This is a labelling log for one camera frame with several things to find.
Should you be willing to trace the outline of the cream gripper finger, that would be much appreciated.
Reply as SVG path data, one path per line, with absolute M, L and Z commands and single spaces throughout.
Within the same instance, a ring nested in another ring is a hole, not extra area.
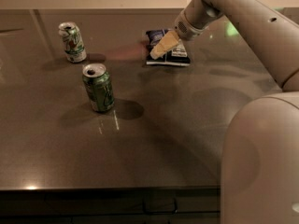
M 151 50 L 150 56 L 156 60 L 163 57 L 169 50 L 175 48 L 179 43 L 179 36 L 176 31 L 169 31 Z

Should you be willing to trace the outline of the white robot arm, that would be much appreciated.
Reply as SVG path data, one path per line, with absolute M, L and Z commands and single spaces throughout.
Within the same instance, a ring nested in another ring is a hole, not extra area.
M 158 58 L 226 16 L 281 91 L 245 105 L 226 133 L 221 224 L 299 224 L 299 25 L 259 0 L 192 0 Z

